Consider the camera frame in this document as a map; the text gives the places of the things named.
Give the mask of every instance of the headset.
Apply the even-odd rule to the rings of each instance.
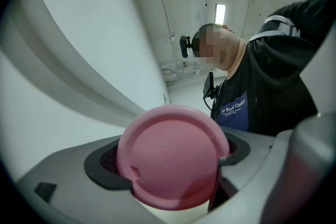
[[[181,47],[181,53],[183,58],[188,57],[188,49],[193,49],[193,45],[190,42],[190,37],[182,36],[180,37],[180,47]]]

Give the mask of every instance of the black jacket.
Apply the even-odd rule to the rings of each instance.
[[[321,46],[335,13],[327,1],[308,0],[272,15],[289,18],[301,36],[264,37],[247,44],[238,70],[213,103],[211,118],[219,125],[277,135],[317,112],[299,75]]]

